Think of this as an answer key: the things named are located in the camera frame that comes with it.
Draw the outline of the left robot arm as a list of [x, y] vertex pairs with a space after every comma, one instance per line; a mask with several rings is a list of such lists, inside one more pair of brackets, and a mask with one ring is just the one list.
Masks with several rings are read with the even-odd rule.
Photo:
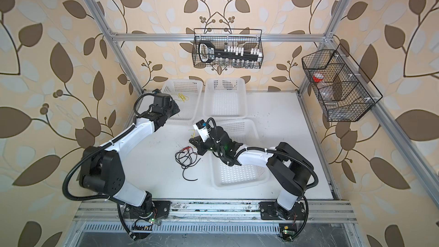
[[[122, 159], [143, 139], [152, 135], [172, 116], [179, 113], [176, 101], [169, 94], [156, 89], [150, 94], [154, 98], [148, 110], [135, 112], [133, 123], [115, 138], [105, 144], [89, 146], [83, 151], [82, 159], [66, 175], [62, 192], [72, 201], [105, 199], [117, 206], [118, 217], [125, 232], [132, 240], [139, 239], [137, 225], [127, 226], [123, 209], [130, 217], [159, 224], [169, 216], [170, 201], [153, 202], [152, 194], [143, 191], [126, 180]], [[79, 173], [80, 187], [93, 191], [93, 196], [75, 196], [69, 192], [69, 183], [75, 172]]]

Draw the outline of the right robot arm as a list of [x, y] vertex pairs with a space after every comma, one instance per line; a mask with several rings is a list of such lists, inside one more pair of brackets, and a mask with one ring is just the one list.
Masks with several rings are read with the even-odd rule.
[[198, 136], [189, 142], [197, 149], [197, 154], [204, 155], [210, 151], [229, 167], [254, 165], [268, 169], [282, 187], [272, 209], [266, 213], [282, 220], [296, 221], [294, 209], [303, 209], [304, 220], [299, 228], [283, 228], [280, 237], [293, 242], [304, 227], [309, 217], [309, 203], [305, 191], [314, 188], [319, 178], [314, 166], [292, 146], [285, 142], [274, 148], [248, 146], [233, 141], [220, 126], [210, 126], [205, 121], [193, 125]]

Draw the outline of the back left white basket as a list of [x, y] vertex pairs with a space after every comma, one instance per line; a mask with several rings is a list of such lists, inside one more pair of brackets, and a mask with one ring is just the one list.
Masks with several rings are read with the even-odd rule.
[[167, 80], [161, 91], [169, 94], [176, 101], [180, 112], [168, 119], [168, 122], [188, 125], [192, 123], [198, 111], [203, 84], [198, 80]]

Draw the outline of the back middle white basket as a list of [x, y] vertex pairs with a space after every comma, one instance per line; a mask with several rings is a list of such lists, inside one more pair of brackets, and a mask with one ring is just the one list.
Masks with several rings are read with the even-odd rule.
[[248, 115], [243, 78], [210, 78], [205, 84], [202, 114], [219, 119], [241, 119]]

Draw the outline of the red capped item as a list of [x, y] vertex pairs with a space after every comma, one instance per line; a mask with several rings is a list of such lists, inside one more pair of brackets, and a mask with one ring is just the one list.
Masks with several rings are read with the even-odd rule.
[[316, 72], [313, 74], [312, 79], [315, 83], [319, 83], [324, 80], [324, 75], [322, 73]]

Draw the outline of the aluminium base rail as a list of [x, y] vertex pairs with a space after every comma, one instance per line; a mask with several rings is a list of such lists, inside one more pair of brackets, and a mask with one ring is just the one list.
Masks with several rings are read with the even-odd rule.
[[153, 219], [141, 220], [128, 210], [124, 220], [136, 233], [253, 233], [278, 234], [285, 226], [302, 223], [351, 226], [357, 223], [347, 201], [311, 200], [298, 205], [289, 220], [276, 216], [271, 201], [260, 200], [164, 200], [155, 201]]

